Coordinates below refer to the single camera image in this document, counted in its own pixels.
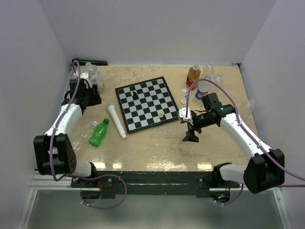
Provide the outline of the orange label tea bottle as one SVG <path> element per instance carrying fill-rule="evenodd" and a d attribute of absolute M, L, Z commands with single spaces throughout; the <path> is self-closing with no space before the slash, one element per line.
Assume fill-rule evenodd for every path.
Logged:
<path fill-rule="evenodd" d="M 98 67 L 91 62 L 86 62 L 85 69 L 89 74 L 90 81 L 97 85 L 99 93 L 102 94 L 104 92 L 104 82 Z"/>

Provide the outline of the clear crushed plastic bottle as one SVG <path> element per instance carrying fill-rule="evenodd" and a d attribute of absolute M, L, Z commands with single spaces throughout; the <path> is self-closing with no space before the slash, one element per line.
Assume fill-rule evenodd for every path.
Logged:
<path fill-rule="evenodd" d="M 241 105 L 240 116 L 242 119 L 246 119 L 252 113 L 254 105 L 254 99 L 248 100 Z"/>

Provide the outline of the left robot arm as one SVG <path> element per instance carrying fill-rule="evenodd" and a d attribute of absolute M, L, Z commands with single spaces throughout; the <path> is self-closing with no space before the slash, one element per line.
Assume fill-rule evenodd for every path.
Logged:
<path fill-rule="evenodd" d="M 61 104 L 61 111 L 51 128 L 33 140 L 37 170 L 41 175 L 82 177 L 88 187 L 98 184 L 93 163 L 77 160 L 70 135 L 88 106 L 102 103 L 97 85 L 89 79 L 71 79 L 70 89 Z"/>

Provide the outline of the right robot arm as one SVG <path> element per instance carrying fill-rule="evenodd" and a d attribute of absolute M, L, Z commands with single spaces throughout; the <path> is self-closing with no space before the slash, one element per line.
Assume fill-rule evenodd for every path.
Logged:
<path fill-rule="evenodd" d="M 188 130 L 184 142 L 198 142 L 196 132 L 203 127 L 217 125 L 237 143 L 248 160 L 246 166 L 222 163 L 213 168 L 210 184 L 224 187 L 228 182 L 244 184 L 253 194 L 280 186 L 285 181 L 281 169 L 285 165 L 285 156 L 280 149 L 272 149 L 261 141 L 245 125 L 231 104 L 223 105 L 217 94 L 208 94 L 202 98 L 206 112 L 196 114 L 187 107 L 179 110 L 182 123 L 187 123 Z"/>

